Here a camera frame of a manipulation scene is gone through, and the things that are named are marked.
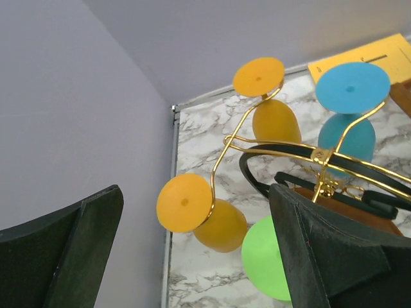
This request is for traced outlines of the blue plastic wine glass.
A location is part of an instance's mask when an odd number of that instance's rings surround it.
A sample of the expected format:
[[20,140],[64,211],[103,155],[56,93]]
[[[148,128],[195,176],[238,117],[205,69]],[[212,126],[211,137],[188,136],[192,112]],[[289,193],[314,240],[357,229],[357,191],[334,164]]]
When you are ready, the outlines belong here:
[[[390,78],[380,67],[364,62],[338,65],[318,80],[315,94],[319,103],[334,113],[322,126],[318,146],[336,147],[344,130],[355,120],[387,99]],[[376,133],[368,119],[352,127],[339,152],[371,162],[376,145]]]

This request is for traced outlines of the green plastic wine glass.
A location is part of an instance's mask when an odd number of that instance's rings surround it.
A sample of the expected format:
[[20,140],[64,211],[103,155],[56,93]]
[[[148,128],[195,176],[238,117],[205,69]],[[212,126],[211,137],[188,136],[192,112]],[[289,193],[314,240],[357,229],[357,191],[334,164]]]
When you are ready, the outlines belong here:
[[291,300],[271,216],[260,219],[247,231],[241,247],[241,260],[254,287],[276,300]]

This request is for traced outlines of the gold wire wine glass rack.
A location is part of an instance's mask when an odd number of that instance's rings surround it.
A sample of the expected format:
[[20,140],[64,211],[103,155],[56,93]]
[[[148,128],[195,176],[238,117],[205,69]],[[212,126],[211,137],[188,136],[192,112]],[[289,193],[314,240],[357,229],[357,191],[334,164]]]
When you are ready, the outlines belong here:
[[[312,202],[316,202],[318,198],[331,198],[348,206],[366,211],[369,214],[393,220],[396,218],[398,209],[410,210],[410,188],[408,187],[410,179],[340,152],[347,134],[355,126],[379,111],[385,104],[386,101],[382,100],[379,105],[376,105],[358,119],[349,123],[340,134],[337,145],[329,149],[288,141],[255,139],[250,140],[253,147],[245,149],[233,144],[234,139],[240,141],[244,139],[237,134],[239,128],[235,128],[232,134],[225,136],[223,140],[224,150],[227,151],[229,148],[233,148],[241,151],[243,152],[242,157],[245,160],[253,156],[270,155],[305,160],[317,164],[321,169],[315,173],[317,177],[316,183],[304,185],[306,189],[311,189],[313,192]],[[328,176],[328,169],[334,169],[335,171],[362,179],[384,189],[384,192],[367,191],[359,187],[358,190],[362,192],[362,195],[353,195],[349,192],[348,186],[344,186]]]

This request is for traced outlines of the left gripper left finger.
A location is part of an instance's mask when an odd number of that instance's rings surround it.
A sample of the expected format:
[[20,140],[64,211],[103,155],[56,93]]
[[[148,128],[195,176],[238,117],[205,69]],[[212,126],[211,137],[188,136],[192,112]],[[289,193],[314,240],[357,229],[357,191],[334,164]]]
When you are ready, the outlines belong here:
[[1,307],[94,307],[123,211],[111,185],[1,231]]

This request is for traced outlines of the orange plastic wine glass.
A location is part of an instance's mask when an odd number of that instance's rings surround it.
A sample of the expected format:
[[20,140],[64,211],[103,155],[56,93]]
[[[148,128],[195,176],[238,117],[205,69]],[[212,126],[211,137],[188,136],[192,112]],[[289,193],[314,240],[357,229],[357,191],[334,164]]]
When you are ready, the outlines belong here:
[[188,173],[169,180],[156,205],[159,223],[170,232],[192,232],[204,246],[220,253],[239,248],[247,233],[244,214],[228,201],[212,200],[208,182]]
[[292,109],[270,97],[270,93],[282,87],[284,73],[280,60],[261,57],[246,63],[234,75],[232,84],[238,94],[264,100],[252,116],[252,130],[259,141],[301,142],[301,132]]

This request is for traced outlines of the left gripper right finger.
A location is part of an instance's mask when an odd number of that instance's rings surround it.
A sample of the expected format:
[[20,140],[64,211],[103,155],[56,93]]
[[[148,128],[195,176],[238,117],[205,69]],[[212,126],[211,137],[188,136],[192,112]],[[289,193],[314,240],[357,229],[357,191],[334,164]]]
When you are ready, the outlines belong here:
[[410,238],[279,184],[269,204],[293,307],[410,307]]

